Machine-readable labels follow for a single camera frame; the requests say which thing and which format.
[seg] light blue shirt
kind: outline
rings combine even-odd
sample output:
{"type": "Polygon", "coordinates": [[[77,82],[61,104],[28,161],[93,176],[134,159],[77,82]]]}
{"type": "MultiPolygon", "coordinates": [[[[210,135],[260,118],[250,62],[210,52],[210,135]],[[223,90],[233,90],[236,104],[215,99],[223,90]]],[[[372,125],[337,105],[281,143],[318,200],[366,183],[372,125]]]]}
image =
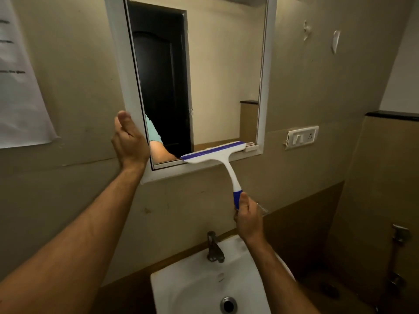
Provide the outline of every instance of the light blue shirt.
{"type": "Polygon", "coordinates": [[[157,141],[163,144],[163,141],[161,141],[161,137],[154,127],[153,122],[151,122],[147,115],[145,115],[145,121],[147,123],[148,139],[150,141],[157,141]]]}

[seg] sink drain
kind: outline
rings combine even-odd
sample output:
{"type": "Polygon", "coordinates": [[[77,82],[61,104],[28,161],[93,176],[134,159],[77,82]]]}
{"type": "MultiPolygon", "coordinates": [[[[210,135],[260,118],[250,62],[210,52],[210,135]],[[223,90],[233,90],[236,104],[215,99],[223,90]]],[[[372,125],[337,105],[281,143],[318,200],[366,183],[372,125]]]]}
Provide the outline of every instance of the sink drain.
{"type": "Polygon", "coordinates": [[[236,314],[237,302],[232,297],[227,296],[221,300],[220,309],[223,314],[236,314]]]}

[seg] power socket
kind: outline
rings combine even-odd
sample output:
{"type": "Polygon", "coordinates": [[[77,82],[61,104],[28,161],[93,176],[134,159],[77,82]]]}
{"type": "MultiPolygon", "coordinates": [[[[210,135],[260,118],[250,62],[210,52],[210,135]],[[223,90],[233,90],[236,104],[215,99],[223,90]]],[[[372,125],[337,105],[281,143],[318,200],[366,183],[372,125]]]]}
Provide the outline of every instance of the power socket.
{"type": "Polygon", "coordinates": [[[318,135],[318,129],[319,127],[315,126],[290,130],[287,135],[287,140],[284,143],[285,149],[288,150],[314,143],[318,135]]]}

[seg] blue handle grip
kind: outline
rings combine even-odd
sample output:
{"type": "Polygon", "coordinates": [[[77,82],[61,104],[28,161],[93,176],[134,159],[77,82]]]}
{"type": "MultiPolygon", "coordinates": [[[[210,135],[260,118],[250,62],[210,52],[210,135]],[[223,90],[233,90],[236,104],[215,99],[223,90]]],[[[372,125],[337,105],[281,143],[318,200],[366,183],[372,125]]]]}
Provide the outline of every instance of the blue handle grip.
{"type": "Polygon", "coordinates": [[[234,197],[234,206],[238,210],[238,201],[240,200],[240,194],[243,193],[243,190],[239,190],[237,192],[233,192],[234,197]]]}

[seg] mirror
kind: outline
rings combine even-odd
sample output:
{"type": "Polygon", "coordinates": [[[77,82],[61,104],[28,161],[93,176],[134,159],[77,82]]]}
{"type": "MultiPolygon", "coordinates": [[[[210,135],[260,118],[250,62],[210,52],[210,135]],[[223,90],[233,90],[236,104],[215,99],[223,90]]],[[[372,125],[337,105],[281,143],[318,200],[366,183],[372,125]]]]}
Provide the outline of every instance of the mirror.
{"type": "Polygon", "coordinates": [[[128,0],[153,167],[256,143],[266,0],[128,0]]]}

